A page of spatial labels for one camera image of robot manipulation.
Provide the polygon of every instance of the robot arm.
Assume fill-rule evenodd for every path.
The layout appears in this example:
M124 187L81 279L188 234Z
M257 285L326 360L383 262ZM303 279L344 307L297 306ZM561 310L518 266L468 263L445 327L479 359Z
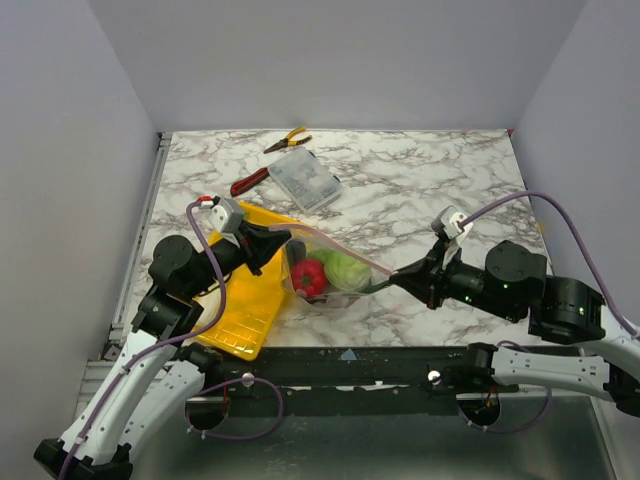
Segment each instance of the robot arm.
M260 268L290 238L289 232L270 232L246 222L234 201L207 203L214 227L225 237L211 246L223 276L242 265L260 275ZM197 252L178 235L158 243L149 274L153 286L140 302L132 333L107 378L60 439L44 440L35 452L36 460L54 478L61 478L65 462L64 480L129 478L132 458L168 416L202 390L205 382L224 380L220 355L197 344L180 349L180 342L168 343L127 368L148 348L191 332L203 312L193 298L216 283L205 252ZM147 393L171 359L177 361ZM119 382L114 382L116 377L121 377Z
M546 274L546 257L504 241L484 269L461 260L466 218L452 207L432 224L438 240L425 258L398 270L390 283L437 309L447 298L511 322L529 316L529 333L595 354L563 357L472 344L463 365L431 372L434 392L487 391L498 385L541 385L613 401L640 416L640 342L615 320L600 293L571 278Z

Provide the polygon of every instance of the green vegetable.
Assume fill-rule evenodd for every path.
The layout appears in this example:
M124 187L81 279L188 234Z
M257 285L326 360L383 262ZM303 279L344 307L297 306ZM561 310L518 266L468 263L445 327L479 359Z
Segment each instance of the green vegetable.
M371 268L344 253L329 251L324 262L327 280L339 290L358 292L371 282Z
M313 258L314 260L318 260L323 265L327 263L327 261L329 260L329 257L331 257L332 255L342 255L342 254L336 253L330 248L315 248L307 252L307 258Z

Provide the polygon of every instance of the gray wall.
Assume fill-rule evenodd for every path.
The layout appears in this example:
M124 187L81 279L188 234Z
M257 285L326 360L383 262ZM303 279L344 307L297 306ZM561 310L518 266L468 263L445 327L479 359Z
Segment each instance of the gray wall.
M0 478L72 420L114 312L157 137L85 0L0 15Z
M525 180L571 213L622 312L640 323L640 2L590 0L513 138ZM562 220L534 202L557 272L593 283ZM637 478L640 420L603 406L619 478Z
M90 0L160 130L515 126L584 0Z

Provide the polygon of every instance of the yellow plastic basket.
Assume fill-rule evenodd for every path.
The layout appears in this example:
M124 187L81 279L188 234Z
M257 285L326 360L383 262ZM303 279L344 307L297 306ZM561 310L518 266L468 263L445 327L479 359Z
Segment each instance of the yellow plastic basket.
M274 223L298 223L295 220L270 212L264 208L239 202L246 212L246 219L257 225ZM214 233L209 243L220 235ZM199 335L197 340L244 360L253 360L267 338L271 325L285 301L287 293L282 288L282 249L262 268L262 275L255 277L246 265L238 268L227 283L227 308L215 327ZM211 321L220 295L212 292L196 299L205 309L198 325Z

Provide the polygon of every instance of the yellow-handled pliers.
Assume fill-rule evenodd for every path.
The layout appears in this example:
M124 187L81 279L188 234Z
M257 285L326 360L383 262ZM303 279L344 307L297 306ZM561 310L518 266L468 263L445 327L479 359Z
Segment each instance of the yellow-handled pliers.
M298 145L302 145L302 144L307 143L309 140L311 140L311 138L312 138L311 135L309 135L308 137L303 138L302 140L291 140L291 138L294 135L302 133L302 132L304 132L306 130L307 130L307 127L300 127L300 128L296 128L295 130L290 131L287 134L286 137L284 137L279 142L274 143L273 145L271 145L269 148L267 148L262 153L271 153L271 152L275 152L276 150L280 150L282 148L297 147Z

